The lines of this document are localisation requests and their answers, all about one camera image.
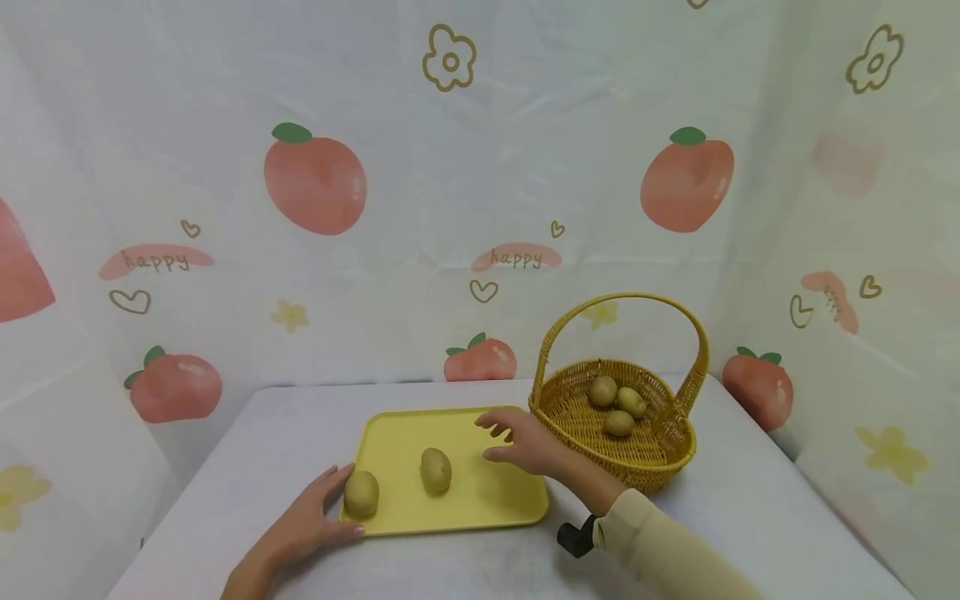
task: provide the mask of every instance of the yellow flower print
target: yellow flower print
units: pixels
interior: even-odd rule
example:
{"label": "yellow flower print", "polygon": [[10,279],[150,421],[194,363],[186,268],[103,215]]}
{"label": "yellow flower print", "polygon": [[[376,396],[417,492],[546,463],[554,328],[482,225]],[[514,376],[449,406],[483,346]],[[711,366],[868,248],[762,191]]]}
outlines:
{"label": "yellow flower print", "polygon": [[591,306],[580,313],[580,316],[585,319],[590,319],[590,329],[596,331],[600,328],[601,324],[616,323],[616,306],[616,300],[607,300],[606,302]]}
{"label": "yellow flower print", "polygon": [[880,89],[890,79],[890,70],[903,54],[903,36],[890,25],[881,25],[870,36],[867,49],[847,67],[847,82],[854,94]]}
{"label": "yellow flower print", "polygon": [[50,482],[35,479],[29,467],[13,465],[0,470],[0,531],[16,531],[20,527],[20,507],[40,499],[50,488]]}
{"label": "yellow flower print", "polygon": [[276,324],[285,325],[287,333],[293,333],[298,326],[306,327],[310,325],[303,304],[291,304],[287,300],[276,301],[276,312],[270,315],[270,320]]}
{"label": "yellow flower print", "polygon": [[864,461],[867,467],[888,468],[907,486],[916,485],[917,473],[926,470],[926,455],[906,445],[906,435],[899,427],[884,427],[880,435],[857,427],[856,437],[873,451]]}
{"label": "yellow flower print", "polygon": [[430,30],[430,52],[423,55],[423,75],[441,92],[473,83],[477,48],[467,36],[456,36],[449,25],[437,23]]}

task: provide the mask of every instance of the basket handle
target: basket handle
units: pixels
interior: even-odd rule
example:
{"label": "basket handle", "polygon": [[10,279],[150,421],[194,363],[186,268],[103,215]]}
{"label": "basket handle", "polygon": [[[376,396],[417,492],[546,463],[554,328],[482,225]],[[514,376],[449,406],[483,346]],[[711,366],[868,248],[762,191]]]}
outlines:
{"label": "basket handle", "polygon": [[641,292],[607,294],[606,296],[598,296],[593,300],[587,300],[586,302],[570,309],[565,315],[560,317],[560,319],[554,323],[552,327],[550,327],[550,330],[546,332],[546,337],[543,338],[543,345],[540,347],[540,360],[537,362],[537,374],[534,375],[534,400],[537,402],[540,401],[540,389],[543,387],[543,374],[546,371],[547,356],[550,354],[550,349],[553,347],[554,340],[557,339],[557,336],[560,335],[560,332],[564,329],[566,324],[570,323],[574,317],[595,304],[622,298],[656,300],[657,302],[663,302],[664,304],[673,306],[680,312],[684,313],[684,315],[690,319],[690,322],[693,323],[693,328],[697,330],[697,339],[700,344],[697,349],[697,358],[693,361],[693,366],[690,367],[690,372],[686,375],[684,383],[677,391],[677,402],[679,404],[679,408],[685,417],[689,416],[690,409],[693,408],[693,401],[697,397],[697,392],[700,391],[701,386],[704,384],[704,379],[707,378],[707,370],[710,362],[710,349],[709,342],[707,340],[707,333],[704,331],[704,327],[700,324],[693,313],[691,313],[689,309],[682,304],[664,296],[658,296],[656,294],[643,294]]}

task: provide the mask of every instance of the yellow tray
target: yellow tray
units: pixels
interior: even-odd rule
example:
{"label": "yellow tray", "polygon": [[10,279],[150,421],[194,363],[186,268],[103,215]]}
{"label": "yellow tray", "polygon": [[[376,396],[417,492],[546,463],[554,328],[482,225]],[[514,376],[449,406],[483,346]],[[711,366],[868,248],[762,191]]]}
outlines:
{"label": "yellow tray", "polygon": [[[530,525],[546,515],[542,477],[513,465],[485,461],[483,450],[503,445],[473,422],[491,407],[381,413],[367,422],[356,468],[380,484],[376,515],[363,521],[367,536],[437,533]],[[427,447],[450,459],[450,489],[431,497],[420,480]],[[340,518],[351,518],[341,508]]]}

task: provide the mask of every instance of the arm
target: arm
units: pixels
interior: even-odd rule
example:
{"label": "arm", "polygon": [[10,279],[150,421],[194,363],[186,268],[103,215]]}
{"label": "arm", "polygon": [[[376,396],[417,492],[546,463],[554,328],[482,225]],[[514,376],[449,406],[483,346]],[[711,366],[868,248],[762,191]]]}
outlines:
{"label": "arm", "polygon": [[221,600],[266,600],[279,572],[276,559],[251,552],[230,573]]}
{"label": "arm", "polygon": [[637,490],[627,490],[593,523],[593,544],[624,570],[677,600],[763,600],[747,577],[703,538]]}
{"label": "arm", "polygon": [[477,420],[491,435],[510,430],[513,445],[488,448],[487,460],[508,462],[556,479],[597,516],[593,542],[620,565],[670,600],[762,600],[742,573],[703,539],[660,511],[636,490],[589,458],[563,445],[536,417],[517,409],[491,411]]}
{"label": "arm", "polygon": [[284,566],[305,559],[319,548],[363,536],[358,523],[328,521],[324,514],[327,499],[352,474],[353,465],[331,467],[310,483],[233,569],[220,600],[267,600]]}

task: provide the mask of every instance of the beige sleeve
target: beige sleeve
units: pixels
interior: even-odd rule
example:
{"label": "beige sleeve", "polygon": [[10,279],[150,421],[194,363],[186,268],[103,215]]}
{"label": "beige sleeve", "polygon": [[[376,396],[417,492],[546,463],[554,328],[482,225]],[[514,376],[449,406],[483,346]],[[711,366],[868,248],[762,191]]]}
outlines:
{"label": "beige sleeve", "polygon": [[666,600],[762,600],[747,577],[705,540],[626,490],[593,523],[593,545]]}

